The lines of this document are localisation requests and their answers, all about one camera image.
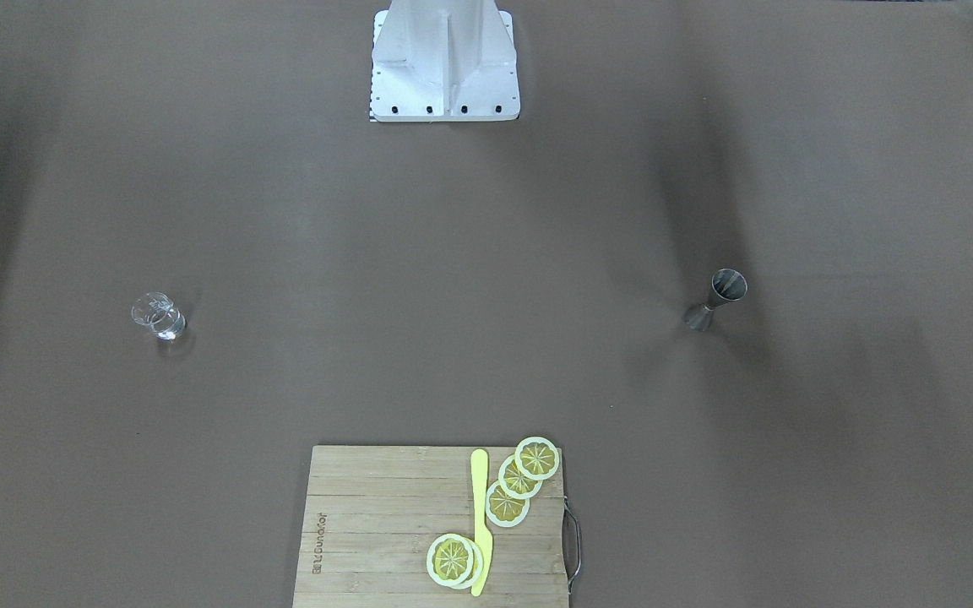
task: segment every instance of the clear glass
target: clear glass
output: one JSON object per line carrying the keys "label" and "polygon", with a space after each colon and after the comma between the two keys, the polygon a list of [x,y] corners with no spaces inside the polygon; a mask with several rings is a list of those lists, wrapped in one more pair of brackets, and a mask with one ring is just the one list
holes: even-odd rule
{"label": "clear glass", "polygon": [[130,312],[135,323],[148,328],[157,338],[176,339],[186,328],[186,317],[174,304],[165,294],[152,291],[139,297]]}

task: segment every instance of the cutting board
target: cutting board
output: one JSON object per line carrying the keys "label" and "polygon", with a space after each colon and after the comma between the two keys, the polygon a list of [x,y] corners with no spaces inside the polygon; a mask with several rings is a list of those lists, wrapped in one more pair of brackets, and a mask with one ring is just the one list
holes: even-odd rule
{"label": "cutting board", "polygon": [[[561,467],[543,482],[524,522],[487,523],[494,558],[482,595],[430,580],[426,551],[433,539],[447,532],[474,538],[475,449],[314,447],[294,608],[568,607]],[[486,450],[494,482],[514,447]]]}

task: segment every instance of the plastic knife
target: plastic knife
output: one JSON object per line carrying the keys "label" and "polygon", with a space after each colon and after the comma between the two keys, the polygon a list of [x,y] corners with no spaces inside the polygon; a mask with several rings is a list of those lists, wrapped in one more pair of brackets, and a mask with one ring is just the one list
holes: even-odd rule
{"label": "plastic knife", "polygon": [[490,472],[490,455],[478,449],[471,453],[471,501],[475,512],[472,514],[476,525],[475,543],[483,553],[483,571],[475,584],[471,585],[471,595],[479,597],[483,585],[487,584],[490,572],[490,558],[494,554],[494,535],[487,528],[487,475]]}

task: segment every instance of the metal jigger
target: metal jigger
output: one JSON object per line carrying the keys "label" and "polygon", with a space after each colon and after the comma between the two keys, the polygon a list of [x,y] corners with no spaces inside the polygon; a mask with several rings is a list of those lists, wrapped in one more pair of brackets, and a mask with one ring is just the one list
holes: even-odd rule
{"label": "metal jigger", "polygon": [[742,273],[732,269],[720,269],[711,276],[708,300],[694,304],[682,315],[683,322],[695,331],[707,331],[711,327],[711,315],[715,309],[730,301],[741,300],[749,291],[749,284]]}

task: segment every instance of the lemon slice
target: lemon slice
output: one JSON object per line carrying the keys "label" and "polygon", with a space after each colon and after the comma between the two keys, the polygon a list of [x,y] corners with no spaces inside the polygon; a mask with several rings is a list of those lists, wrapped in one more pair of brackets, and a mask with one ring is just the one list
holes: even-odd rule
{"label": "lemon slice", "polygon": [[530,500],[514,499],[505,493],[497,481],[486,489],[486,518],[499,528],[511,528],[524,522],[530,504]]}
{"label": "lemon slice", "polygon": [[518,443],[515,455],[517,470],[532,481],[548,480],[561,464],[561,453],[544,437],[526,438]]}
{"label": "lemon slice", "polygon": [[462,535],[440,535],[426,551],[426,571],[441,586],[462,584],[471,576],[474,552]]}
{"label": "lemon slice", "polygon": [[474,541],[471,541],[471,562],[475,566],[472,566],[471,575],[468,577],[468,580],[462,584],[453,585],[453,589],[468,589],[471,585],[476,584],[476,579],[479,578],[480,574],[483,574],[483,551],[479,549],[479,546]]}
{"label": "lemon slice", "polygon": [[540,493],[543,481],[532,481],[517,469],[517,455],[511,455],[502,462],[501,469],[497,470],[497,482],[502,492],[509,494],[514,499],[528,500],[535,494]]}

